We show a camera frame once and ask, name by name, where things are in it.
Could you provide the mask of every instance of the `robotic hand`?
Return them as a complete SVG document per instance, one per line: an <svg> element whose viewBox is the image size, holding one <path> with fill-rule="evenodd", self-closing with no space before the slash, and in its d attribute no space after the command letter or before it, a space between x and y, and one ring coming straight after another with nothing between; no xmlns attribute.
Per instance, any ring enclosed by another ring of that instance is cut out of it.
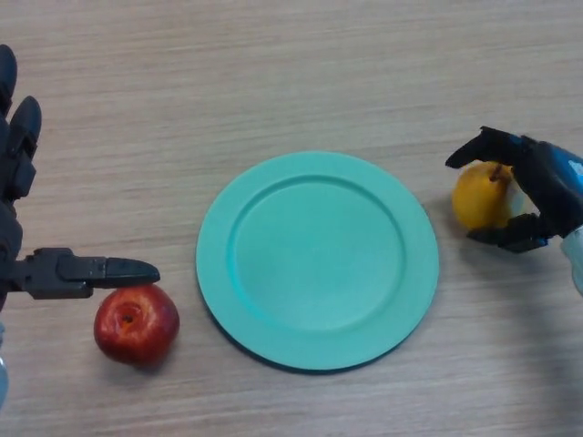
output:
<svg viewBox="0 0 583 437"><path fill-rule="evenodd" d="M16 59L8 46L0 45L0 311L11 291L26 291L33 299L85 299L93 289L113 289L150 284L159 280L158 270L142 261L103 257L77 257L71 249L37 249L16 260L23 230L14 203L28 195L35 178L33 157L41 129L40 106L27 97L16 109L10 124L5 118L16 85ZM4 326L0 323L0 347ZM8 386L0 358L0 407Z"/></svg>
<svg viewBox="0 0 583 437"><path fill-rule="evenodd" d="M515 253L537 249L560 236L573 268L573 282L583 294L583 159L553 144L482 127L445 164L461 168L474 160L512 167L515 180L538 214L523 214L505 228L472 229L470 239Z"/></svg>

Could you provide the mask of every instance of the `wooden table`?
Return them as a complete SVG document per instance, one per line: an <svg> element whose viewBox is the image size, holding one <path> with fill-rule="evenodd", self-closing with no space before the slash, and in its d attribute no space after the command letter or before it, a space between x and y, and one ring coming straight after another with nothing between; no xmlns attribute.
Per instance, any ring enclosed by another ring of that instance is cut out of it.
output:
<svg viewBox="0 0 583 437"><path fill-rule="evenodd" d="M462 238L447 156L482 125L583 153L583 8L557 0L5 1L15 102L44 126L22 254L159 266L180 309L156 374L108 361L90 300L10 296L0 434L373 437L583 435L583 300L552 247ZM322 149L400 178L435 226L435 305L395 353L330 377L236 351L193 258L210 202L246 168Z"/></svg>

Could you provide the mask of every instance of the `teal plate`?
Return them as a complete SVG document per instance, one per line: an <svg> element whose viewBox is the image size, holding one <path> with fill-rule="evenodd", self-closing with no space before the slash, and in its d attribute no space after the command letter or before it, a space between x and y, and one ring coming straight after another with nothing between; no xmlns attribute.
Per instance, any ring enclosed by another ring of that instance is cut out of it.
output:
<svg viewBox="0 0 583 437"><path fill-rule="evenodd" d="M265 161L219 194L196 269L236 345L287 370L327 372L407 338L433 300L439 255L399 180L359 158L303 152Z"/></svg>

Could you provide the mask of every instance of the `yellow pear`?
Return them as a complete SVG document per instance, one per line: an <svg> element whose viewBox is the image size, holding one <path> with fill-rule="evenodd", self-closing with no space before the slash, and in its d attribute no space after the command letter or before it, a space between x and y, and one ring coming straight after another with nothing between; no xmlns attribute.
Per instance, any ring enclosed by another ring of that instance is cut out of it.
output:
<svg viewBox="0 0 583 437"><path fill-rule="evenodd" d="M506 196L512 180L510 167L496 162L466 169L452 193L457 220L467 229L504 227L513 212Z"/></svg>

